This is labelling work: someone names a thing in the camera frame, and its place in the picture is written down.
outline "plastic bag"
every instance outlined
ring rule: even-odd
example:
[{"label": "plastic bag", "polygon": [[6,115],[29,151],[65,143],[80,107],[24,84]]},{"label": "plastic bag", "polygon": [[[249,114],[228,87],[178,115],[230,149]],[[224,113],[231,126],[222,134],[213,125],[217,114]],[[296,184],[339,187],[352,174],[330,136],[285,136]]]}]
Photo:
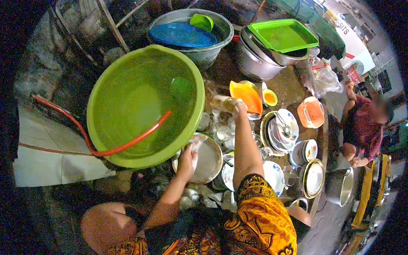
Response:
[{"label": "plastic bag", "polygon": [[304,60],[301,65],[300,80],[313,96],[322,98],[329,91],[343,93],[344,87],[328,60],[313,57]]}]

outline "blue plastic lid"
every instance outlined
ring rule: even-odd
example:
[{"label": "blue plastic lid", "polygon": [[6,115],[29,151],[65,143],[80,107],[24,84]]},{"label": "blue plastic lid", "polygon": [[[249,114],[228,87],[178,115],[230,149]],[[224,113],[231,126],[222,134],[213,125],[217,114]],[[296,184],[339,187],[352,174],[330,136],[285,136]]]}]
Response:
[{"label": "blue plastic lid", "polygon": [[203,48],[217,44],[217,38],[201,28],[184,23],[154,26],[149,34],[159,44]]}]

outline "green plastic tray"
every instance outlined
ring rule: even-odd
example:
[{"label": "green plastic tray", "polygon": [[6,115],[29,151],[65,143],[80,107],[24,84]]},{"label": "green plastic tray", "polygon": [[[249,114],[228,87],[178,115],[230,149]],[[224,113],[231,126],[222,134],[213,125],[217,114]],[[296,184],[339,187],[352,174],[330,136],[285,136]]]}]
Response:
[{"label": "green plastic tray", "polygon": [[294,19],[255,22],[248,28],[266,48],[281,53],[319,45],[317,38]]}]

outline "white sign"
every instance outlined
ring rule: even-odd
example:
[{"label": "white sign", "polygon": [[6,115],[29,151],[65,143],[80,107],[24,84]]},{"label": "white sign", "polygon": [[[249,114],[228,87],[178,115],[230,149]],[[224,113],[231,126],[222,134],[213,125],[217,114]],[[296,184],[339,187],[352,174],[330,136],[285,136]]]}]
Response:
[{"label": "white sign", "polygon": [[363,73],[366,73],[375,67],[373,59],[371,58],[370,52],[368,51],[367,47],[364,43],[360,40],[358,35],[353,31],[353,29],[342,20],[340,17],[337,17],[335,21],[337,33],[343,39],[344,43],[346,44],[346,53],[355,56],[355,58],[351,59],[348,57],[340,59],[341,66],[347,70],[352,66],[356,60],[359,60],[364,65]]}]

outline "stainless steel pot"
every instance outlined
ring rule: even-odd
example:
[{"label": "stainless steel pot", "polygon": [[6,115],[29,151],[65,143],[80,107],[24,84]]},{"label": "stainless steel pot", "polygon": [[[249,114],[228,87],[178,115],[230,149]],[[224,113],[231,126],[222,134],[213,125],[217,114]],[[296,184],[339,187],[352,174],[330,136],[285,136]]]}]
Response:
[{"label": "stainless steel pot", "polygon": [[250,40],[252,44],[248,44],[251,49],[254,49],[255,53],[258,54],[261,58],[265,60],[271,60],[274,63],[277,63],[280,66],[290,66],[293,64],[296,64],[297,61],[307,59],[310,55],[310,48],[307,49],[306,54],[301,57],[291,57],[282,53],[278,53],[276,51],[272,51],[268,48],[266,48],[261,41],[258,40],[254,36],[254,34],[247,28],[244,27],[243,29],[244,33],[244,41]]},{"label": "stainless steel pot", "polygon": [[340,207],[345,206],[353,190],[353,168],[339,169],[326,175],[326,199]]},{"label": "stainless steel pot", "polygon": [[258,57],[262,60],[268,62],[269,64],[277,65],[270,57],[268,57],[256,44],[251,40],[251,36],[242,29],[239,33],[239,36],[242,38],[243,42],[248,45],[249,49],[255,52]]},{"label": "stainless steel pot", "polygon": [[269,64],[258,57],[249,47],[243,42],[242,38],[239,39],[237,46],[237,62],[241,70],[245,74],[250,74],[260,78],[263,81],[272,79],[283,68],[278,65]]}]

